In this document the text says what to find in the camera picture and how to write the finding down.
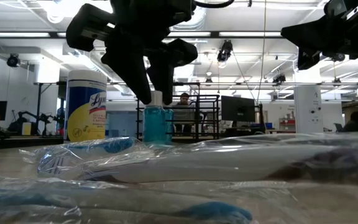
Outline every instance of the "cable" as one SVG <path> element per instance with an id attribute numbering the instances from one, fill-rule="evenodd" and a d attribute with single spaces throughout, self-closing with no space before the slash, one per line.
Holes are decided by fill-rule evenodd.
<path id="1" fill-rule="evenodd" d="M 20 7 L 20 6 L 13 6 L 11 4 L 8 4 L 6 2 L 0 2 L 0 4 L 3 4 L 4 6 L 13 7 L 15 9 L 44 9 L 43 7 Z"/>
<path id="2" fill-rule="evenodd" d="M 260 83 L 258 89 L 258 97 L 256 100 L 257 105 L 259 104 L 260 87 L 262 86 L 262 79 L 264 77 L 264 59 L 265 59 L 265 44 L 266 44 L 266 20 L 267 20 L 267 0 L 265 0 L 265 15 L 264 15 L 264 44 L 262 48 L 262 68 L 260 69 Z"/>
<path id="3" fill-rule="evenodd" d="M 228 0 L 227 2 L 223 2 L 223 3 L 219 3 L 219 4 L 210 4 L 210 3 L 203 3 L 203 2 L 199 2 L 199 1 L 194 1 L 196 6 L 204 7 L 204 8 L 207 8 L 207 9 L 220 9 L 220 8 L 228 7 L 231 4 L 233 4 L 233 2 L 234 2 L 234 0 Z"/>
<path id="4" fill-rule="evenodd" d="M 237 66 L 239 67 L 241 76 L 242 76 L 242 78 L 244 79 L 244 82 L 246 83 L 249 92 L 251 93 L 252 98 L 255 100 L 255 102 L 257 102 L 256 99 L 255 99 L 255 97 L 254 97 L 254 94 L 252 94 L 252 90 L 251 90 L 251 88 L 249 87 L 248 82 L 246 81 L 246 78 L 245 78 L 244 74 L 242 73 L 240 64 L 239 64 L 239 62 L 237 61 L 237 57 L 236 57 L 236 54 L 234 53 L 234 50 L 233 50 L 233 56 L 234 56 L 234 59 L 236 60 Z"/>
<path id="5" fill-rule="evenodd" d="M 9 101 L 9 100 L 8 100 L 8 96 L 9 96 L 9 82 L 11 82 L 11 67 L 9 67 L 9 78 L 7 79 L 6 101 Z"/>

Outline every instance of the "plastic bag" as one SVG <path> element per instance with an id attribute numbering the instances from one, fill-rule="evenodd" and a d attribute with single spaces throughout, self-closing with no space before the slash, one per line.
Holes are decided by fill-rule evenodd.
<path id="1" fill-rule="evenodd" d="M 0 223 L 358 224 L 358 186 L 0 178 Z"/>
<path id="2" fill-rule="evenodd" d="M 0 178 L 0 223 L 250 224 L 246 209 L 136 186 Z"/>
<path id="3" fill-rule="evenodd" d="M 38 165 L 39 177 L 53 177 L 87 161 L 142 150 L 145 146 L 136 138 L 111 138 L 47 146 L 34 152 L 19 150 L 19 153 L 25 162 Z"/>
<path id="4" fill-rule="evenodd" d="M 358 185 L 358 136 L 288 137 L 145 149 L 85 162 L 57 177 L 124 183 L 285 180 Z"/>

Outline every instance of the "lab equipment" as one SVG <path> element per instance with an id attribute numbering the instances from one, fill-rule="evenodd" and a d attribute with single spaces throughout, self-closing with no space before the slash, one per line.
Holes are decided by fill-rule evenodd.
<path id="1" fill-rule="evenodd" d="M 355 60 L 358 58 L 358 0 L 330 0 L 321 19 L 284 27 L 281 35 L 298 46 L 300 70 L 315 66 L 325 57 L 343 58 L 338 54 L 347 54 Z"/>
<path id="2" fill-rule="evenodd" d="M 143 59 L 148 57 L 150 81 L 156 90 L 163 92 L 164 103 L 169 105 L 175 67 L 187 65 L 198 57 L 197 48 L 184 40 L 162 42 L 170 33 L 169 27 L 189 21 L 196 6 L 222 8 L 234 0 L 218 4 L 194 0 L 110 2 L 114 14 L 90 4 L 82 6 L 67 28 L 68 45 L 90 52 L 95 39 L 104 41 L 106 54 L 102 63 L 113 69 L 145 105 L 152 100 Z"/>

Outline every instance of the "white pillar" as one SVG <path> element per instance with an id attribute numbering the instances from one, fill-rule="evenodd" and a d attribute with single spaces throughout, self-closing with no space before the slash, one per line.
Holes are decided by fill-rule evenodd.
<path id="1" fill-rule="evenodd" d="M 306 71 L 294 74 L 295 82 L 321 82 L 320 70 L 315 66 Z M 315 86 L 296 86 L 295 98 L 295 124 L 297 133 L 322 133 L 323 114 L 321 112 L 321 88 Z"/>

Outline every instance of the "lysol wipes container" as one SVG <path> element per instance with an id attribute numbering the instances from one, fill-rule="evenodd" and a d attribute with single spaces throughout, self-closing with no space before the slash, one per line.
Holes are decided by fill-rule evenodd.
<path id="1" fill-rule="evenodd" d="M 65 140 L 104 139 L 107 78 L 99 72 L 74 70 L 68 74 Z"/>

